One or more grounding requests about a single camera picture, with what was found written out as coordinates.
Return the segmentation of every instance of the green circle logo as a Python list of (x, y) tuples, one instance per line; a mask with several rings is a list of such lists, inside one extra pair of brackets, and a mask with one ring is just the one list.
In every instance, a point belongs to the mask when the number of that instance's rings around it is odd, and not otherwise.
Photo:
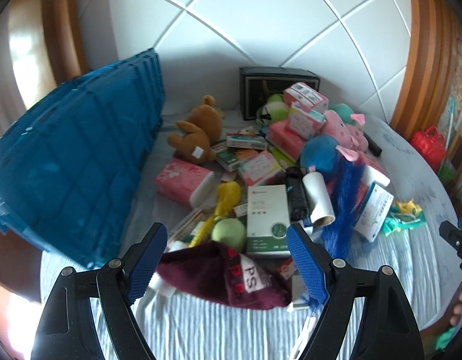
[(286, 236), (286, 231), (287, 229), (284, 223), (278, 222), (271, 226), (271, 233), (273, 234), (273, 237), (283, 238)]

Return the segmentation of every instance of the white cap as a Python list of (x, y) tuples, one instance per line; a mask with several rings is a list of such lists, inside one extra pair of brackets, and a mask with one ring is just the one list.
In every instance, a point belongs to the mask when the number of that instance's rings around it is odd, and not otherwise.
[[(169, 248), (169, 251), (178, 251), (181, 249), (186, 249), (187, 247), (188, 244), (184, 242), (174, 241)], [(170, 298), (176, 290), (173, 286), (170, 286), (168, 283), (166, 283), (157, 272), (154, 272), (154, 275), (151, 277), (149, 287), (156, 291), (158, 294), (165, 296), (166, 298)]]

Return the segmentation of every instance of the white and green box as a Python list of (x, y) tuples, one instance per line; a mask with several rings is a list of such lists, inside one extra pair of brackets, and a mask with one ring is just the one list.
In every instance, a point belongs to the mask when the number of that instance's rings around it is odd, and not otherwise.
[(248, 188), (247, 254), (254, 257), (286, 257), (289, 249), (288, 197), (284, 185)]

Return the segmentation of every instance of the yellow rubber toy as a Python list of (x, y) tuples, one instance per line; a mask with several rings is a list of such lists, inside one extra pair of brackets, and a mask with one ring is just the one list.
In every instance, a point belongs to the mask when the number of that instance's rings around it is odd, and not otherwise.
[(222, 183), (217, 187), (217, 205), (214, 215), (208, 218), (197, 231), (189, 247), (193, 247), (207, 240), (216, 222), (226, 218), (231, 210), (237, 206), (241, 200), (241, 187), (236, 181)]

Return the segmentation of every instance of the burgundy knit cap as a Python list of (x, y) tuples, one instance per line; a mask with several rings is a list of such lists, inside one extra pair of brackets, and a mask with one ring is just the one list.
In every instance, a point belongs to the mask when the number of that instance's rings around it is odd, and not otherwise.
[(180, 291), (226, 306), (270, 310), (291, 302), (281, 275), (220, 242), (165, 253), (157, 273)]

